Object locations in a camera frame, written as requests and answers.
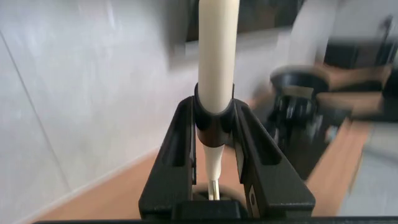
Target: wooden floor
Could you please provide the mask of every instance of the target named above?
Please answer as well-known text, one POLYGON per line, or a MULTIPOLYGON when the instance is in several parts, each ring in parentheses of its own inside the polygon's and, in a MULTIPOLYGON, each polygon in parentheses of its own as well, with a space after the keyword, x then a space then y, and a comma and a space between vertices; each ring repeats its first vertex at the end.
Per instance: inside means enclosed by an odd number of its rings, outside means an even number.
MULTIPOLYGON (((356 76, 353 72, 352 75, 344 76, 332 68, 329 70, 336 74, 331 80, 336 86, 344 83, 344 77, 352 80, 356 76)), ((380 94, 334 94, 322 96, 320 99, 366 111, 375 110, 380 101, 380 94)), ((345 193, 355 177, 369 129, 370 124, 345 121, 335 140, 318 161, 307 180, 307 187, 317 200, 313 216, 333 216, 338 213, 345 193)), ((154 159, 155 155, 149 156, 103 184, 43 214, 37 220, 140 218, 138 200, 154 159)), ((199 185, 206 182, 204 154, 200 141, 197 141, 197 180, 199 185)), ((224 150, 220 184, 228 186, 244 200, 243 186, 238 181, 236 158, 231 149, 224 150)))

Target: wall tile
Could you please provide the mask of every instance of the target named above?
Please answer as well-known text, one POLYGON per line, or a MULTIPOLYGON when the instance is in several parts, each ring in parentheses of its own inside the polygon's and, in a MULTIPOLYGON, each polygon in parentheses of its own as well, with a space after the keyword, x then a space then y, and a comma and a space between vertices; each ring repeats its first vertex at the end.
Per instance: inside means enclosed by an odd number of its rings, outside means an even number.
POLYGON ((69 190, 0 39, 0 223, 13 223, 69 190))
POLYGON ((76 189, 159 147, 197 78, 169 74, 166 3, 44 2, 3 3, 0 28, 76 189))

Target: white pole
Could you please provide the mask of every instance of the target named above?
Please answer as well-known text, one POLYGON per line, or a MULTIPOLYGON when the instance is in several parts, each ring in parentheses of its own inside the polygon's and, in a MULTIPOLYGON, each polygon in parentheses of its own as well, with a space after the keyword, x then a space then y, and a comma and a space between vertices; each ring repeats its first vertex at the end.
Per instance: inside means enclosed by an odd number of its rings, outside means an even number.
MULTIPOLYGON (((224 111, 232 99, 239 0, 199 1, 200 103, 210 113, 224 111)), ((219 200, 218 178, 224 146, 205 149, 209 199, 219 200)))

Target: black slot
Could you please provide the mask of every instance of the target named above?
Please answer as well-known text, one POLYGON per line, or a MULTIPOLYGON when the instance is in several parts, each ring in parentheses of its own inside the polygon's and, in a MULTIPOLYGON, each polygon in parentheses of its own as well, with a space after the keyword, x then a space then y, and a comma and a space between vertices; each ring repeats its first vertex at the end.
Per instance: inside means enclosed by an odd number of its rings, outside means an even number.
POLYGON ((272 142, 271 137, 261 126, 249 108, 242 107, 242 112, 248 127, 251 128, 249 131, 261 164, 266 166, 277 165, 282 159, 279 152, 277 152, 277 146, 272 142))
POLYGON ((187 107, 187 105, 184 105, 178 108, 178 111, 175 112, 167 137, 162 144, 169 146, 162 156, 162 162, 164 165, 172 167, 181 167, 185 165, 185 149, 190 147, 186 146, 186 143, 190 142, 190 136, 187 135, 190 128, 187 126, 190 124, 190 122, 187 121, 189 118, 187 114, 189 109, 187 107))

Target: black plastic bracket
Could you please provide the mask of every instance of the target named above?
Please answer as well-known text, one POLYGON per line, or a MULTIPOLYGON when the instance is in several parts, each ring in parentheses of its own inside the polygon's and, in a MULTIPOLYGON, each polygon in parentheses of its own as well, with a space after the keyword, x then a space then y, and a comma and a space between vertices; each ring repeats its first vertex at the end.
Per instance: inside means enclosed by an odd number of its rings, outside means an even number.
POLYGON ((204 109, 200 103, 197 84, 195 86, 195 95, 193 96, 193 107, 199 140, 208 147, 225 145, 232 130, 234 99, 231 99, 228 107, 223 112, 212 114, 204 109))
MULTIPOLYGON (((315 206, 311 192, 249 106, 239 100, 231 104, 231 134, 249 216, 309 217, 315 206)), ((192 184, 196 179, 195 120, 196 124, 200 122, 195 117, 194 105, 195 97, 191 96, 177 107, 139 200, 143 219, 178 219, 176 214, 182 213, 187 218, 186 210, 182 212, 180 205, 192 203, 190 207, 195 207, 192 202, 192 184)), ((214 201, 203 203, 210 205, 214 201)), ((203 203, 197 204, 200 209, 206 208, 203 203)), ((231 212, 231 218, 235 218, 236 207, 225 205, 223 214, 231 212)))

